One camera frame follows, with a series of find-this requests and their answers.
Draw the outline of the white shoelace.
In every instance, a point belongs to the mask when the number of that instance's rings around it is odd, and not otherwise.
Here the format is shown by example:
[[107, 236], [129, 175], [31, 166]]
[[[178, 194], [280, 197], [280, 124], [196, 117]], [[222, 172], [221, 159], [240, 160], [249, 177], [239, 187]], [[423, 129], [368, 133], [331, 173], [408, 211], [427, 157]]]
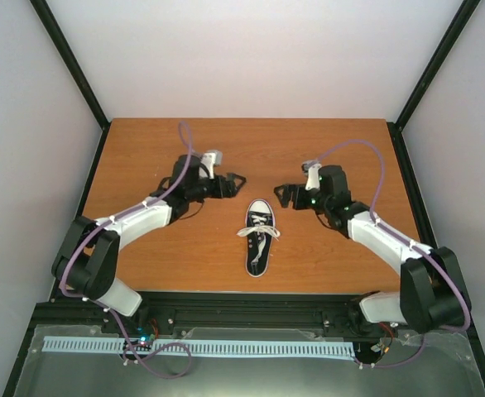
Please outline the white shoelace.
[[280, 235], [271, 213], [248, 213], [246, 227], [237, 236], [247, 238], [247, 266], [251, 270], [259, 272], [259, 267], [267, 266], [272, 240], [278, 240]]

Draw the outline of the black white canvas sneaker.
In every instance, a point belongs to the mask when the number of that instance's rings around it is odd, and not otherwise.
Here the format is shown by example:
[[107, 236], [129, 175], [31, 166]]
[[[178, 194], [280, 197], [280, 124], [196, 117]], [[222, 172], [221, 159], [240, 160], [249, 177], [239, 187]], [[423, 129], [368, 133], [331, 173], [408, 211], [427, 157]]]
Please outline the black white canvas sneaker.
[[260, 277], [267, 271], [272, 240], [278, 238], [271, 205], [261, 198], [253, 200], [247, 209], [245, 226], [242, 234], [247, 238], [247, 273]]

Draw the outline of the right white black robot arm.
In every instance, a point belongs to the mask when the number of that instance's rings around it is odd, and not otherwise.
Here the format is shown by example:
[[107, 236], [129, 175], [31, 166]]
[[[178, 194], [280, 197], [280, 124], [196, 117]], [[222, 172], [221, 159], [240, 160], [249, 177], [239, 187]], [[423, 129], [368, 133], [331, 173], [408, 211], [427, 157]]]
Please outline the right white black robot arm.
[[315, 163], [303, 169], [305, 183], [275, 187], [281, 206], [324, 216], [326, 227], [365, 246], [399, 276], [398, 292], [375, 292], [360, 299], [364, 322], [405, 324], [418, 333], [468, 329], [468, 293], [452, 250], [414, 241], [365, 203], [353, 200], [341, 166]]

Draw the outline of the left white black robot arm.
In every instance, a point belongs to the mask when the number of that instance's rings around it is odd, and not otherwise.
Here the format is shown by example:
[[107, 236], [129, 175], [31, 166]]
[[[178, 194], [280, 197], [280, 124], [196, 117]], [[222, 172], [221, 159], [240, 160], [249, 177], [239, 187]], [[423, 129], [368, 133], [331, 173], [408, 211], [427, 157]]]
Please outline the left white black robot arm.
[[120, 313], [122, 325], [130, 332], [144, 331], [150, 313], [141, 306], [141, 295], [116, 276], [118, 254], [135, 240], [184, 217], [191, 203], [235, 197], [246, 178], [234, 173], [217, 175], [214, 167], [221, 157], [219, 151], [182, 155], [172, 175], [140, 203], [105, 218], [77, 217], [51, 268], [66, 288], [63, 295], [92, 300]]

